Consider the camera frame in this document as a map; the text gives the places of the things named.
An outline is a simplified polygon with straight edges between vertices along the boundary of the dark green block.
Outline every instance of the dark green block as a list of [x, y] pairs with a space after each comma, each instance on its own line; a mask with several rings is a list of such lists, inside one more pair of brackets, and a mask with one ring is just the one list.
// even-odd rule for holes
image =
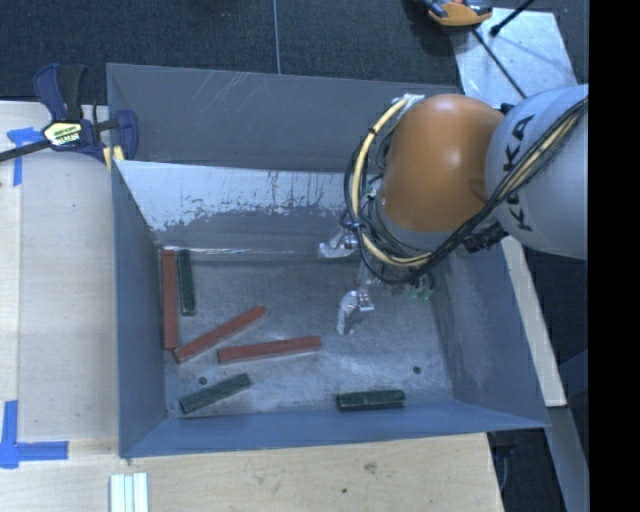
[[343, 393], [336, 396], [341, 411], [364, 411], [369, 409], [392, 409], [403, 407], [406, 396], [401, 389]]
[[193, 290], [193, 271], [191, 252], [188, 249], [178, 251], [178, 278], [180, 280], [180, 306], [183, 315], [196, 314], [196, 296]]
[[182, 412], [189, 414], [190, 412], [197, 411], [209, 404], [234, 395], [243, 389], [247, 389], [249, 386], [251, 386], [249, 376], [246, 373], [241, 373], [185, 396], [180, 400], [180, 407], [182, 407]]

